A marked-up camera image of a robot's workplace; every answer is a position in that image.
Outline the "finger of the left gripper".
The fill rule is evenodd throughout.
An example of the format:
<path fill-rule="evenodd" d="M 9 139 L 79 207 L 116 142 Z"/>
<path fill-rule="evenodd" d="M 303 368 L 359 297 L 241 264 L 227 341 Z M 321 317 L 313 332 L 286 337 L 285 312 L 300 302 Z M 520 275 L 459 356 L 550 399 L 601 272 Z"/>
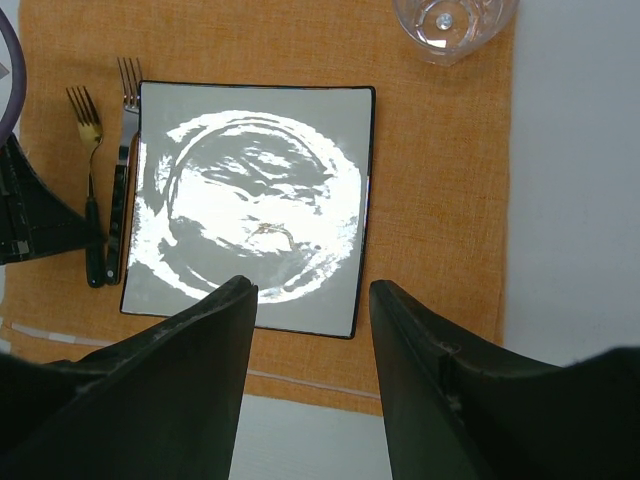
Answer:
<path fill-rule="evenodd" d="M 1 263 L 93 245 L 93 225 L 56 196 L 31 167 L 15 135 L 1 147 Z"/>

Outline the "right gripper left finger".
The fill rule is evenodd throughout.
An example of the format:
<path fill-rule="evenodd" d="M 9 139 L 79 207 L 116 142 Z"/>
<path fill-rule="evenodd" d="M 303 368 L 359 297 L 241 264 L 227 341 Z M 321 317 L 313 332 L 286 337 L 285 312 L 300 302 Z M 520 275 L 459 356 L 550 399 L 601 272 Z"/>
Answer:
<path fill-rule="evenodd" d="M 225 479 L 257 312 L 236 276 L 78 361 L 1 358 L 5 479 Z"/>

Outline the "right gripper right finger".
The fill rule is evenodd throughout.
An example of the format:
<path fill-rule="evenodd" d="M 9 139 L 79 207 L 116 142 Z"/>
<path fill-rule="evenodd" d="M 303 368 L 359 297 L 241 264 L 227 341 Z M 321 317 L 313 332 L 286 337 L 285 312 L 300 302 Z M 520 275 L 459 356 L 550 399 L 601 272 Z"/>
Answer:
<path fill-rule="evenodd" d="M 639 351 L 557 367 L 374 281 L 369 312 L 396 479 L 635 479 Z"/>

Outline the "gold fork green handle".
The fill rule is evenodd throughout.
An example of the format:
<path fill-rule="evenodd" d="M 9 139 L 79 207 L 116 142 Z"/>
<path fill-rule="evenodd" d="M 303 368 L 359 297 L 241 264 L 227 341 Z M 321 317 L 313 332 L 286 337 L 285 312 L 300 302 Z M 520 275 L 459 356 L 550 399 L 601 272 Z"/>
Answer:
<path fill-rule="evenodd" d="M 98 230 L 99 242 L 85 250 L 85 272 L 87 284 L 91 288 L 100 288 L 105 284 L 105 240 L 101 231 L 99 206 L 95 195 L 93 160 L 103 142 L 103 127 L 97 108 L 85 86 L 72 86 L 65 91 L 76 115 L 81 142 L 89 155 L 85 218 Z"/>

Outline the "silver fork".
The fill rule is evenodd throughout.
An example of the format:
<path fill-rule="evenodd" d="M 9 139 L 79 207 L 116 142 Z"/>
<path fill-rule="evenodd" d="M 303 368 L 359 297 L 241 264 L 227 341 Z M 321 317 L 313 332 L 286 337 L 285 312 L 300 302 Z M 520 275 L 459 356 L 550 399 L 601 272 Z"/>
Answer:
<path fill-rule="evenodd" d="M 132 144 L 139 129 L 140 83 L 143 80 L 139 59 L 119 57 L 117 64 L 123 91 L 123 110 L 118 159 L 114 169 L 111 211 L 105 260 L 107 285 L 117 285 L 121 280 L 129 167 Z"/>

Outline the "orange cloth napkin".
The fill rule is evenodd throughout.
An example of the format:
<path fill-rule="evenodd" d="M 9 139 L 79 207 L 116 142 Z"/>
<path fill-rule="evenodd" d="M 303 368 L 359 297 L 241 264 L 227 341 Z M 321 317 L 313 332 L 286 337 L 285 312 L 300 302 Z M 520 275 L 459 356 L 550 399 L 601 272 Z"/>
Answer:
<path fill-rule="evenodd" d="M 86 154 L 65 87 L 86 85 L 105 139 L 102 224 L 120 136 L 117 57 L 145 78 L 372 85 L 375 153 L 355 338 L 256 330 L 249 394 L 381 415 L 368 286 L 391 279 L 441 315 L 502 341 L 514 23 L 451 67 L 414 56 L 391 1 L 20 1 L 28 94 L 20 133 L 36 171 L 83 210 Z M 1 352 L 77 360 L 158 320 L 91 289 L 84 252 L 7 266 Z"/>

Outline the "white square plate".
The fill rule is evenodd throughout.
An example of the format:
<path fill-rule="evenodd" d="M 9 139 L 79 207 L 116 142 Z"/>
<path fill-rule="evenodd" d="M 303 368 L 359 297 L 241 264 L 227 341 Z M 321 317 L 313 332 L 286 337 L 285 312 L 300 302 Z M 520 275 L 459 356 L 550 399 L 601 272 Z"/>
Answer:
<path fill-rule="evenodd" d="M 352 338 L 375 111 L 364 85 L 143 82 L 121 311 L 169 317 L 241 275 L 258 327 Z"/>

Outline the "clear drinking glass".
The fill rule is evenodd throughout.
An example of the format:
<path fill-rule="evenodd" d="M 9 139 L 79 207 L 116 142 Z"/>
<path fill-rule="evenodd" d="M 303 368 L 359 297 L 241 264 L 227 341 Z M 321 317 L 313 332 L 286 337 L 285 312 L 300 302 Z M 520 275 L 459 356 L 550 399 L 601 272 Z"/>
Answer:
<path fill-rule="evenodd" d="M 393 10 L 415 54 L 451 66 L 501 33 L 518 0 L 394 0 Z"/>

